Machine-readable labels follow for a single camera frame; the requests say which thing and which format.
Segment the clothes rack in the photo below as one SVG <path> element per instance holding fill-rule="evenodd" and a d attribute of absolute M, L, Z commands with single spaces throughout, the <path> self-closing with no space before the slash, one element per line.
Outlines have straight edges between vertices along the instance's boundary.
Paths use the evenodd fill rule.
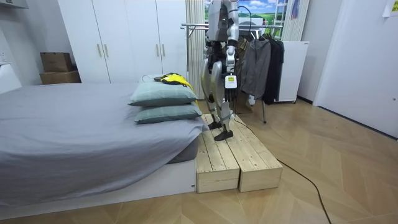
<path fill-rule="evenodd" d="M 186 24 L 183 23 L 181 24 L 181 29 L 186 30 L 186 40 L 187 40 L 187 74 L 189 73 L 189 38 L 193 34 L 195 30 L 208 30 L 209 24 Z M 247 25 L 247 24 L 241 24 L 239 25 L 239 31 L 244 31 L 244 32 L 254 32 L 256 34 L 256 39 L 259 38 L 260 36 L 260 31 L 262 28 L 271 28 L 271 29 L 281 29 L 283 26 L 276 26 L 276 25 Z M 267 123 L 266 121 L 266 106 L 263 101 L 262 103 L 262 122 L 264 124 Z"/>

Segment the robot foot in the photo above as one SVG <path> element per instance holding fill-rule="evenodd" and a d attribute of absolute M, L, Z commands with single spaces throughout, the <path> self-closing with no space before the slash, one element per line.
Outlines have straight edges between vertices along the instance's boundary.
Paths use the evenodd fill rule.
<path fill-rule="evenodd" d="M 223 127 L 223 125 L 221 124 L 221 122 L 213 121 L 211 124 L 209 124 L 209 129 L 210 130 L 213 130 L 213 129 L 216 129 L 216 128 L 222 128 L 222 127 Z"/>
<path fill-rule="evenodd" d="M 223 131 L 222 133 L 220 133 L 219 135 L 214 137 L 214 140 L 215 141 L 222 141 L 222 140 L 228 139 L 228 138 L 230 138 L 232 136 L 234 136 L 234 133 L 232 131 L 229 131 L 229 132 Z"/>

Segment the curtain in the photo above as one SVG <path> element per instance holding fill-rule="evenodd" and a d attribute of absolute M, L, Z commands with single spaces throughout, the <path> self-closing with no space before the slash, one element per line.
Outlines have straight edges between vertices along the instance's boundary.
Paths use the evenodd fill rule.
<path fill-rule="evenodd" d="M 204 24 L 205 23 L 205 1 L 187 0 L 187 23 Z M 200 74 L 203 65 L 203 51 L 205 48 L 205 31 L 195 30 L 189 38 L 188 59 L 188 82 L 192 85 L 196 96 L 203 100 L 205 95 L 201 89 Z"/>
<path fill-rule="evenodd" d="M 296 19 L 292 18 L 292 11 L 294 10 L 294 2 L 298 0 L 290 0 L 287 3 L 285 23 L 282 33 L 282 40 L 287 41 L 301 41 L 301 36 L 304 30 L 305 18 L 307 17 L 308 5 L 310 0 L 300 0 L 298 5 L 298 16 Z"/>

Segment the humanoid robot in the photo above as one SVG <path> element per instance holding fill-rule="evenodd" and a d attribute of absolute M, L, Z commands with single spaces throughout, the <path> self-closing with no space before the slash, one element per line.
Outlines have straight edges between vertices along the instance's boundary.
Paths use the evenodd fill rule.
<path fill-rule="evenodd" d="M 214 138 L 222 141 L 233 136 L 229 129 L 229 102 L 235 99 L 238 87 L 234 73 L 239 37 L 238 0 L 213 0 L 209 5 L 208 21 L 201 85 L 213 118 L 209 128 L 223 128 L 223 132 Z M 226 43 L 226 52 L 223 52 L 222 42 Z"/>

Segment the wooden platform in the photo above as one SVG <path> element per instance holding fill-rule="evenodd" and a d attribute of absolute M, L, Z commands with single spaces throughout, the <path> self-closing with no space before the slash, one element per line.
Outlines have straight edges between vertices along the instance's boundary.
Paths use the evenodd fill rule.
<path fill-rule="evenodd" d="M 238 188 L 239 166 L 225 141 L 216 142 L 220 130 L 205 131 L 199 136 L 197 156 L 197 192 Z"/>
<path fill-rule="evenodd" d="M 244 124 L 238 116 L 236 120 Z M 234 120 L 229 127 L 234 136 L 226 142 L 241 169 L 239 191 L 278 187 L 283 169 L 279 161 L 247 127 Z"/>
<path fill-rule="evenodd" d="M 212 122 L 210 114 L 202 118 Z M 200 138 L 197 192 L 238 187 L 247 192 L 278 187 L 283 168 L 278 160 L 247 127 L 234 120 L 229 126 L 234 136 L 225 141 L 213 139 L 220 129 L 206 131 Z"/>

